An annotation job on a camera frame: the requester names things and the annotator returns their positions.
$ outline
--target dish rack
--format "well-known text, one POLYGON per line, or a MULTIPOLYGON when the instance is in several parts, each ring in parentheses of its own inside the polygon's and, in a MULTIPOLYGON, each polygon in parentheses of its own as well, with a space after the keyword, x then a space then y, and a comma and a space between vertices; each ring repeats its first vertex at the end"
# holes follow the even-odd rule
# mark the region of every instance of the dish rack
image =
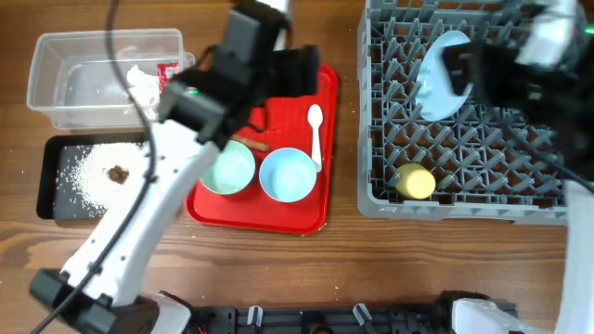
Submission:
MULTIPOLYGON (((454 115, 438 122, 420 117, 416 77, 431 44, 457 30, 471 40, 522 46, 529 33, 521 4, 480 1, 367 0, 358 27, 357 204, 366 216, 441 220, 496 218, 516 224, 564 225, 563 181, 526 154, 525 145, 552 152, 555 133, 526 123, 520 111, 478 104, 473 93, 454 115), (506 118, 523 139, 502 134, 506 118), (435 177, 426 200, 408 200, 394 186, 396 169, 416 162, 435 177)), ((578 8, 577 32, 585 26, 578 8)), ((579 59, 585 36, 577 33, 562 71, 579 59)))

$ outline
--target wooden table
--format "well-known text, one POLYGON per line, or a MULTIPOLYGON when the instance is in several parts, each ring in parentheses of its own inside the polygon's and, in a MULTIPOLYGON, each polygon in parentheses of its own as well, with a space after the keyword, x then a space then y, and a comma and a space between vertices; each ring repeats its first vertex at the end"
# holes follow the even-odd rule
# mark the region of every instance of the wooden table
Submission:
MULTIPOLYGON (((216 43, 230 4, 128 0, 120 28, 179 29, 187 51, 216 43)), ((203 227, 183 215, 166 230, 144 291, 196 305, 264 307, 430 301, 444 289, 517 302, 533 326, 553 328, 561 301, 565 229, 508 222, 413 222, 363 217, 356 207, 357 24, 363 0, 299 0, 294 43, 320 45, 341 76, 328 225, 308 238, 203 227)), ((25 105, 35 41, 44 32, 102 30, 105 0, 0 4, 0 333, 44 316, 29 296, 42 267, 61 267, 92 226, 58 227, 35 214, 45 141, 64 134, 25 105)), ((71 332, 55 323, 48 333, 71 332)))

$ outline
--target plastic spoon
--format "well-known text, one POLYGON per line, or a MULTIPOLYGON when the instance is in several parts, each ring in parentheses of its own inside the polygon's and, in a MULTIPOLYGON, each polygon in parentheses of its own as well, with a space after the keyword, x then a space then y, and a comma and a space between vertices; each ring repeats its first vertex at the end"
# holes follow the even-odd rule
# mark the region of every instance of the plastic spoon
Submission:
POLYGON ((307 113, 307 120, 314 130, 314 138, 312 140, 312 161, 316 166, 316 172, 322 171, 322 152, 319 146, 319 126, 324 120, 322 109, 318 105, 312 105, 307 113))

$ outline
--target yellow cup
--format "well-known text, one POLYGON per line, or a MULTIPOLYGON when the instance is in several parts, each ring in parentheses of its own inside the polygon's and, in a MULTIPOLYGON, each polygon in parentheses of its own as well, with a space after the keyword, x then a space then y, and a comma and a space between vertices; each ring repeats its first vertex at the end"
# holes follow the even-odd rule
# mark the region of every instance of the yellow cup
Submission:
POLYGON ((400 180, 396 190, 410 199, 427 199, 435 191, 435 178, 418 163, 398 167, 400 180))

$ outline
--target light blue plate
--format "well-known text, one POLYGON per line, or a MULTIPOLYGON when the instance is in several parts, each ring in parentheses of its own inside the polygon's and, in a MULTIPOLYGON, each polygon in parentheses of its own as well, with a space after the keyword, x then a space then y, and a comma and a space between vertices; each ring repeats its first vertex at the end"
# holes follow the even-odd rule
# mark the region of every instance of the light blue plate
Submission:
POLYGON ((442 53, 446 46, 461 45, 470 41, 464 32, 446 32, 435 40, 427 51, 417 76, 417 83, 422 86, 415 98, 417 104, 423 105, 420 111, 420 117, 423 119, 435 122, 447 118, 458 111, 468 98, 472 84, 466 87, 462 96, 454 94, 442 53))

